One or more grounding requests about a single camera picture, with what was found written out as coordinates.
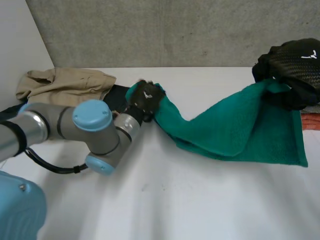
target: orange object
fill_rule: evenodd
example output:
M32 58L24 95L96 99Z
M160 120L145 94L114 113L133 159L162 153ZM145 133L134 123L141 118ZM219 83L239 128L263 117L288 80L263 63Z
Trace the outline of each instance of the orange object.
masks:
M320 130L320 113L301 114L303 130Z

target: white logo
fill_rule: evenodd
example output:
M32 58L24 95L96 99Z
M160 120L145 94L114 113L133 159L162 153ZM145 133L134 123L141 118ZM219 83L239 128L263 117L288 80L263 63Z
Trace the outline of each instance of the white logo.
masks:
M144 96L145 96L145 98L146 98L146 99L150 99L150 98L152 98L152 95L148 95L148 94L146 94L146 92L145 92L145 91L143 91L143 94L144 94Z
M302 59L317 59L317 52L316 50L313 50L313 55L310 56L302 56Z

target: black gloved hand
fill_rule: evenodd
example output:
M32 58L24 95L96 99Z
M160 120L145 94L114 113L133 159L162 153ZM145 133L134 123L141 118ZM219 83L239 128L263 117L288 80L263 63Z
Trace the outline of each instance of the black gloved hand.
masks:
M320 41L307 38L271 47L252 68L255 82L275 78L291 87L267 92L264 99L287 110L301 110L320 102Z
M150 122L165 95L165 91L154 85L153 82L140 80L128 103L130 106L143 111L144 122Z

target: beige fabric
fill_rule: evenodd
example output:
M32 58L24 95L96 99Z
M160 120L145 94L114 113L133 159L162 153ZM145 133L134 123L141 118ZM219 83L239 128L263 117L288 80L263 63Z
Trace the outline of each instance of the beige fabric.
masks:
M89 99L102 100L115 82L114 76L98 70L56 67L27 72L15 95L28 103L75 107Z

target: concrete wall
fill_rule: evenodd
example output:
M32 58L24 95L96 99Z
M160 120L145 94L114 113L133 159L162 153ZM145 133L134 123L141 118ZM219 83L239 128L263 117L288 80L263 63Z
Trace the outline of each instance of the concrete wall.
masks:
M26 2L0 0L0 111L18 103L23 74L53 66Z
M27 0L57 67L251 67L320 39L319 0Z

